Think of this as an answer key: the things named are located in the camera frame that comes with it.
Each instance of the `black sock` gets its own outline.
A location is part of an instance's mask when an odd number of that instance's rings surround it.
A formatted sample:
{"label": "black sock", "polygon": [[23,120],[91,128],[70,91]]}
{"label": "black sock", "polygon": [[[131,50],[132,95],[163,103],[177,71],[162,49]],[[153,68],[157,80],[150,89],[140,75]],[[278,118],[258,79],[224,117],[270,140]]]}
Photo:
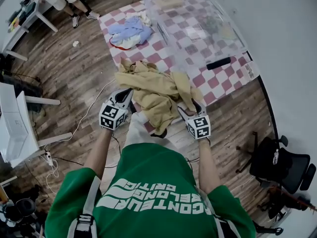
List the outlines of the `black sock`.
{"label": "black sock", "polygon": [[91,12],[91,9],[90,8],[88,8],[88,10],[86,11],[86,16],[89,16],[89,13]]}

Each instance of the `wooden floor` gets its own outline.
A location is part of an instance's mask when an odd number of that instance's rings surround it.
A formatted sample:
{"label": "wooden floor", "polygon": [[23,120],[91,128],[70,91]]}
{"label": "wooden floor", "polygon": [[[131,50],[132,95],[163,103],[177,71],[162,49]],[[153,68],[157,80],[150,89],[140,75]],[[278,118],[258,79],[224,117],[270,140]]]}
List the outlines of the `wooden floor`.
{"label": "wooden floor", "polygon": [[[139,0],[89,0],[88,3],[94,11],[103,15],[136,1]],[[45,117],[34,114],[40,139],[73,132],[102,87],[114,79],[116,67],[98,22],[87,20],[84,15],[81,16],[79,27],[73,29],[69,16],[51,10],[46,13],[46,17],[58,28],[58,32],[54,33],[37,21],[30,28],[30,33],[15,48],[16,52],[28,56],[29,60],[27,62],[16,60],[12,71],[40,77],[44,97],[61,100],[59,106],[44,106]],[[79,45],[73,47],[74,41],[79,41]],[[31,78],[23,78],[23,80],[38,84]],[[98,112],[101,103],[117,88],[116,82],[105,88],[70,141],[47,147],[52,156],[84,163],[100,131]],[[267,104],[258,81],[254,80],[209,106],[208,114],[212,127],[212,154],[221,181],[232,190],[251,177],[247,170],[239,175],[235,173],[235,170],[249,158],[236,151],[236,146],[249,147],[252,150],[252,131],[259,133],[259,140],[272,134],[273,131]],[[125,141],[128,125],[127,122],[114,134],[121,147]],[[167,137],[185,157],[189,159],[198,157],[197,142],[188,134],[184,123],[170,126]],[[112,140],[106,165],[110,167],[116,165],[119,158],[118,144]],[[192,163],[196,181],[198,164],[199,162]],[[40,157],[27,162],[27,165],[49,195],[49,199],[39,205],[40,209],[47,211],[55,196],[46,186],[46,176],[52,172],[52,169]],[[58,191],[67,172],[78,168],[80,168],[78,164],[58,160],[59,178],[53,176],[48,178],[52,189]],[[115,168],[106,169],[102,191],[107,189],[114,173]],[[22,190],[37,183],[25,165],[15,168],[8,177],[12,175],[19,176],[17,186]],[[265,199],[266,191],[260,189],[256,180],[252,178],[245,185],[235,189],[233,194],[240,198],[243,207],[252,217],[263,216],[263,214],[259,215],[257,205]],[[41,195],[38,201],[45,197],[45,194]]]}

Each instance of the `beige object inside bin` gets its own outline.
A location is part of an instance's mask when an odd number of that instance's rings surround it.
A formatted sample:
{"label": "beige object inside bin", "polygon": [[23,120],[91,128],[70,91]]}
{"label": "beige object inside bin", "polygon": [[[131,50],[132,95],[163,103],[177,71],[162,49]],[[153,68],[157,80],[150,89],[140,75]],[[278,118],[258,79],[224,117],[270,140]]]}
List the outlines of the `beige object inside bin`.
{"label": "beige object inside bin", "polygon": [[153,1],[162,10],[181,7],[184,4],[183,0],[153,0]]}

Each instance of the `clear storage box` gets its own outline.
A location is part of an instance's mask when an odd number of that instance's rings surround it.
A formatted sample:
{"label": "clear storage box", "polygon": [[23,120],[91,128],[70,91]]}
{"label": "clear storage box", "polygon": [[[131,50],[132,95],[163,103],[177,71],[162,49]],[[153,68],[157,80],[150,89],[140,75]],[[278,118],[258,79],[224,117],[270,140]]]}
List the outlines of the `clear storage box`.
{"label": "clear storage box", "polygon": [[228,16],[210,0],[144,0],[173,65],[201,68],[247,50]]}

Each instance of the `light blue garment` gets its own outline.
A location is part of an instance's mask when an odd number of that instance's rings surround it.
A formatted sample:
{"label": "light blue garment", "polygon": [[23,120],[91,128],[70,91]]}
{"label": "light blue garment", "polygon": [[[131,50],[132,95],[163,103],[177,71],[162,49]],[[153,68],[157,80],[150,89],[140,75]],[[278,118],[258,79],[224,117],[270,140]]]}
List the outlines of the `light blue garment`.
{"label": "light blue garment", "polygon": [[122,25],[113,24],[109,26],[108,32],[110,34],[119,34],[110,40],[114,45],[137,34],[141,37],[139,44],[143,44],[150,37],[152,30],[150,27],[143,25],[140,18],[131,17],[126,19]]}

